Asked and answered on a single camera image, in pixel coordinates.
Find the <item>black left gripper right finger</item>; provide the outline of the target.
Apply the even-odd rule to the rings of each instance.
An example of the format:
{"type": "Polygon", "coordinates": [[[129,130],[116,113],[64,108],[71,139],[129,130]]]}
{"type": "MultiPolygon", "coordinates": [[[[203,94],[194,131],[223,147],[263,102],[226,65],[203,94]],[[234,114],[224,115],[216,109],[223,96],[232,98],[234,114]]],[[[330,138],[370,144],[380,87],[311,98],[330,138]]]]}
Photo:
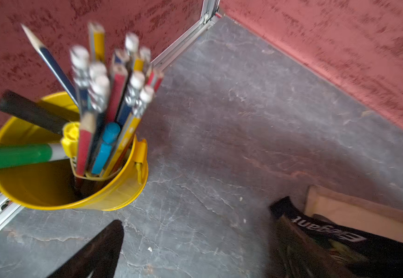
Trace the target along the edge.
{"type": "Polygon", "coordinates": [[[354,278],[285,216],[274,221],[275,243],[285,278],[354,278]]]}

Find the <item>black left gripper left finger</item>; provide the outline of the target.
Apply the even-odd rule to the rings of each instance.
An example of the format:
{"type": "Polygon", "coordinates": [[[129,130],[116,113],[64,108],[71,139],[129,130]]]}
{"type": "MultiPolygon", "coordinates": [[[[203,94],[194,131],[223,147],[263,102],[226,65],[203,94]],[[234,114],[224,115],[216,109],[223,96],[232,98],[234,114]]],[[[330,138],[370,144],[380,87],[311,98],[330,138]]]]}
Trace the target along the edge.
{"type": "Polygon", "coordinates": [[[112,278],[124,239],[123,224],[112,221],[66,263],[51,273],[51,278],[112,278]]]}

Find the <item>cream canvas bag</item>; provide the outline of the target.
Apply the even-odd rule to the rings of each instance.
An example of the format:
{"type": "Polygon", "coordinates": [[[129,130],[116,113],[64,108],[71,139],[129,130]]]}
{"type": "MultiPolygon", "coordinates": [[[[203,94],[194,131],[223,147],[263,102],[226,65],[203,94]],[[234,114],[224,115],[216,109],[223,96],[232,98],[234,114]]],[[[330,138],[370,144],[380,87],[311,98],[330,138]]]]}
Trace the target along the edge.
{"type": "Polygon", "coordinates": [[[303,210],[289,197],[269,208],[285,216],[355,278],[403,278],[403,211],[322,186],[308,188],[303,210]]]}

